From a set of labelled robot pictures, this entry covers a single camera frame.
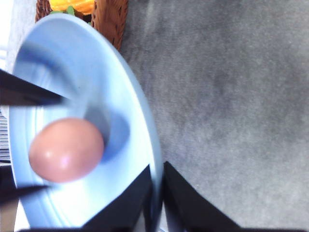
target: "green leaf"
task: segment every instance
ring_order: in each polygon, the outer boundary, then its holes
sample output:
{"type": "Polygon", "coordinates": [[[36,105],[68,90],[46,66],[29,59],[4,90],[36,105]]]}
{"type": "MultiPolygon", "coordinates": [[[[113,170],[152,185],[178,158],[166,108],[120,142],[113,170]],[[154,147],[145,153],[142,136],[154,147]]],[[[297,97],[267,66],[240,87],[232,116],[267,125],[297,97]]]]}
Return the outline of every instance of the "green leaf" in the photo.
{"type": "Polygon", "coordinates": [[[68,14],[75,16],[75,11],[74,11],[74,8],[72,6],[68,6],[67,12],[68,12],[68,14]]]}

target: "light blue plate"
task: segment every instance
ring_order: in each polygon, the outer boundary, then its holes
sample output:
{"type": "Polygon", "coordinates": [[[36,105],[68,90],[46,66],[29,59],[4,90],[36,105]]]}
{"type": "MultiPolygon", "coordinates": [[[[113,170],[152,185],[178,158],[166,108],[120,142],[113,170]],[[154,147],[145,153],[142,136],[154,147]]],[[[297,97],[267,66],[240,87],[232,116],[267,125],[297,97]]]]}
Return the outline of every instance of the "light blue plate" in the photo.
{"type": "Polygon", "coordinates": [[[71,15],[47,16],[23,42],[14,74],[74,101],[53,107],[10,108],[17,187],[53,186],[22,199],[31,227],[82,226],[148,164],[154,183],[153,215],[158,215],[162,160],[155,125],[133,72],[105,38],[71,15]],[[92,121],[102,131],[107,147],[100,164],[86,177],[50,183],[32,171],[28,149],[45,125],[67,116],[92,121]]]}

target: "floor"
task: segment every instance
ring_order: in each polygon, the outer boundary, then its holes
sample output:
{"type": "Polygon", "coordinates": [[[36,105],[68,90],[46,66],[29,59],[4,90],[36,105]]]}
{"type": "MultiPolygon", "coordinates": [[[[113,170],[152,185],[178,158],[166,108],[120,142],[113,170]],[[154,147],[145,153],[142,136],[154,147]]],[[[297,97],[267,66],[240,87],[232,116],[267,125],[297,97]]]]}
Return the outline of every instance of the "floor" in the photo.
{"type": "MultiPolygon", "coordinates": [[[[34,23],[14,0],[9,71],[34,23]]],[[[164,160],[243,227],[309,230],[309,2],[131,0],[121,54],[164,160]]]]}

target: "egg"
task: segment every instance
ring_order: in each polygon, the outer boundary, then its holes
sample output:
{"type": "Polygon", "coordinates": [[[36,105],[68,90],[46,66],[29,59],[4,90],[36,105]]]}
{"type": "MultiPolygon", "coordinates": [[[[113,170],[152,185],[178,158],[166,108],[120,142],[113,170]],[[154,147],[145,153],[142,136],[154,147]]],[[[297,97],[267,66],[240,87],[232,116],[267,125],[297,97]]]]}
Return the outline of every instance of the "egg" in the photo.
{"type": "Polygon", "coordinates": [[[29,162],[40,177],[63,183],[90,173],[102,159],[100,131],[87,120],[64,118],[43,128],[29,149],[29,162]]]}

